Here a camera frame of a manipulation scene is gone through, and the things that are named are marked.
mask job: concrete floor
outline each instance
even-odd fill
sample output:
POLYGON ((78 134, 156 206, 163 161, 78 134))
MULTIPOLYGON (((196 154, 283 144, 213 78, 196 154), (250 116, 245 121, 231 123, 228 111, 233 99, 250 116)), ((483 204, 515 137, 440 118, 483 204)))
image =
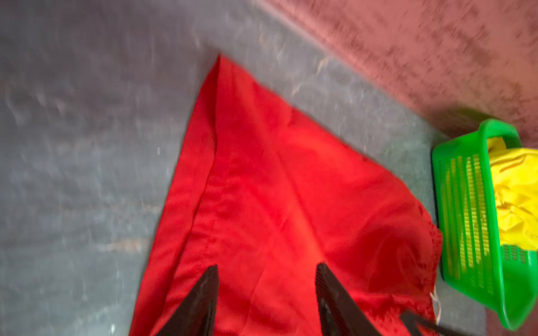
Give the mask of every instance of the concrete floor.
MULTIPOLYGON (((197 91, 222 52, 435 215, 435 129, 246 0, 8 0, 0 334, 126 335, 197 91)), ((484 308, 440 281, 442 321, 484 308)))

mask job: laundry basket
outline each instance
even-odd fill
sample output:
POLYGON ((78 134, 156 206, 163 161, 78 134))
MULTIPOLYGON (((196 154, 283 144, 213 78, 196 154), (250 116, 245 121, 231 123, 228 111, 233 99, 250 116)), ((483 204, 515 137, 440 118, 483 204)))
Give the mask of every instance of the laundry basket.
POLYGON ((487 153, 492 137, 503 137, 507 148, 521 147, 513 126, 490 119, 433 151, 442 274, 453 288, 496 311, 505 328, 517 330, 536 302, 538 264, 536 252, 500 245, 487 153))

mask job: white drawstring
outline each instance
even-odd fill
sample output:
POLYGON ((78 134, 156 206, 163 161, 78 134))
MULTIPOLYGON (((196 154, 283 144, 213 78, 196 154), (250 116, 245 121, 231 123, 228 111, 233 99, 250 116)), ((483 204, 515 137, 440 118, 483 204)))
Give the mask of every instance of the white drawstring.
POLYGON ((434 292, 430 293, 431 301, 437 304, 437 314, 435 314, 435 324, 439 324, 441 321, 441 301, 439 301, 439 297, 437 296, 437 291, 434 286, 434 292))

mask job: yellow garment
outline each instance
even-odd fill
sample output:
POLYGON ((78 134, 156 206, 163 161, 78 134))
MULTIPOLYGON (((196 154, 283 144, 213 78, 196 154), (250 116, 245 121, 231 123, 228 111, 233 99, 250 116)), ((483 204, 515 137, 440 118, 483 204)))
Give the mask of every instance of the yellow garment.
POLYGON ((501 245, 538 250, 538 150, 487 140, 501 245))

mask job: red wall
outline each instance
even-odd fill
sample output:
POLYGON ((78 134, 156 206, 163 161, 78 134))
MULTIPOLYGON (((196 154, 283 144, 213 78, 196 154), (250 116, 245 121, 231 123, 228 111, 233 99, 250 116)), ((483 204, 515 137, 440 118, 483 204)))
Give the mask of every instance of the red wall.
POLYGON ((538 1, 263 1, 447 134, 463 105, 538 147, 538 1))

